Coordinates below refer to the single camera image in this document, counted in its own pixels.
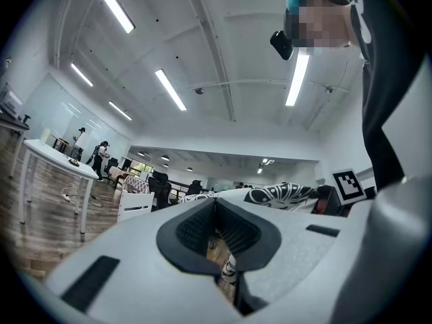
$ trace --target black shirt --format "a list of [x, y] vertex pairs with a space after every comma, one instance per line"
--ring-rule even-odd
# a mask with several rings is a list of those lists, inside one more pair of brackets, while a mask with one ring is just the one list
[[396, 0], [354, 0], [351, 20], [362, 55], [363, 138], [377, 189], [404, 174], [381, 129], [405, 95], [425, 55]]

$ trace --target table leg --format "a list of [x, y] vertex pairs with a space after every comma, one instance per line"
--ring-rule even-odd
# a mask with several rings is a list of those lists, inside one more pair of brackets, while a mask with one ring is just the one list
[[88, 199], [90, 198], [90, 191], [92, 189], [93, 179], [90, 179], [87, 182], [86, 194], [84, 195], [84, 201], [82, 202], [82, 212], [81, 212], [81, 233], [86, 232], [86, 216], [87, 216], [87, 206]]
[[27, 201], [30, 203], [32, 201], [32, 194], [33, 194], [33, 179], [34, 174], [36, 173], [36, 164], [38, 162], [38, 158], [36, 156], [33, 156], [31, 164], [31, 172], [30, 172], [30, 178], [28, 179], [28, 187], [27, 187]]
[[18, 138], [18, 143], [15, 147], [15, 153], [13, 154], [12, 166], [11, 166], [10, 173], [9, 173], [10, 178], [12, 178], [14, 176], [16, 160], [18, 159], [18, 153], [20, 152], [23, 140], [24, 140], [24, 132], [21, 132], [21, 136]]
[[80, 211], [80, 198], [82, 196], [82, 189], [84, 188], [85, 179], [81, 178], [80, 187], [78, 188], [78, 193], [76, 194], [76, 202], [75, 202], [75, 214], [78, 214]]
[[18, 215], [20, 216], [20, 222], [25, 223], [25, 212], [24, 212], [24, 191], [26, 187], [26, 175], [28, 169], [28, 160], [30, 159], [30, 151], [27, 150], [24, 155], [24, 160], [22, 162], [21, 178], [20, 178], [20, 198], [18, 204]]

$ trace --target black rectangular slot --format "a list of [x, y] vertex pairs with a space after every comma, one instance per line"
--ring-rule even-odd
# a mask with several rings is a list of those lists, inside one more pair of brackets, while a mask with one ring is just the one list
[[61, 299], [85, 313], [96, 295], [120, 263], [119, 259], [100, 256], [61, 296]]
[[336, 238], [340, 232], [338, 229], [323, 227], [322, 225], [311, 224], [306, 227], [306, 230], [311, 232], [320, 233], [328, 236], [333, 236]]

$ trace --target teal hair accessory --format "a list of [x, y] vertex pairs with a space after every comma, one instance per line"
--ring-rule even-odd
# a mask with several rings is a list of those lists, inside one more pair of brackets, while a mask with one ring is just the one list
[[298, 8], [300, 6], [300, 0], [286, 0], [286, 8], [292, 14], [298, 14]]

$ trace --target wooden floor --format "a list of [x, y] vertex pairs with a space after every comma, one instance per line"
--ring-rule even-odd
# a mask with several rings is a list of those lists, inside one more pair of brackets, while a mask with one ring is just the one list
[[[16, 268], [37, 279], [43, 279], [65, 257], [91, 241], [117, 221], [120, 190], [112, 183], [94, 182], [86, 220], [86, 233], [80, 233], [80, 215], [74, 214], [74, 203], [60, 197], [61, 190], [69, 183], [78, 186], [71, 174], [39, 161], [34, 177], [32, 202], [27, 203], [26, 224], [18, 219], [18, 189], [22, 168], [23, 150], [20, 151], [13, 179], [9, 179], [9, 165], [15, 150], [17, 137], [0, 128], [0, 239]], [[230, 253], [221, 240], [217, 240], [208, 258], [221, 267]], [[232, 300], [234, 287], [219, 282], [224, 294]]]

